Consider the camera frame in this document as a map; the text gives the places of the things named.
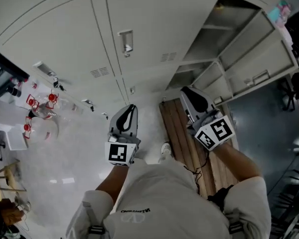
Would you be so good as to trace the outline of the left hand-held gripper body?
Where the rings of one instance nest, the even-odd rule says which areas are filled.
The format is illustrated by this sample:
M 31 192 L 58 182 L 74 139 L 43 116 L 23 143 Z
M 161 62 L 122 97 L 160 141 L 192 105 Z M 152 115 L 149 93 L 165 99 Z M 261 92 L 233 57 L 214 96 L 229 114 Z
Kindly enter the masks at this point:
M 131 166 L 141 143 L 141 140 L 137 137 L 138 108 L 136 106 L 135 133 L 124 133 L 124 131 L 117 129 L 116 122 L 119 117 L 119 111 L 110 121 L 108 141 L 105 142 L 105 158 L 110 164 L 115 166 Z

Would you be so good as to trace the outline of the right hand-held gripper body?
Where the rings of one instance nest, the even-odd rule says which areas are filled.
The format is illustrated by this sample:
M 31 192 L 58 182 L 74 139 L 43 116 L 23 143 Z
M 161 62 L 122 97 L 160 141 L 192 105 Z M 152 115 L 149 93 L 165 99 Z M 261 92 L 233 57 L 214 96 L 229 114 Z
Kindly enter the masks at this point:
M 189 134 L 198 140 L 206 150 L 212 151 L 234 136 L 233 126 L 228 116 L 222 114 L 206 93 L 193 87 L 189 88 L 207 100 L 208 108 L 205 112 L 197 112 L 182 88 L 180 101 L 188 119 L 186 128 Z

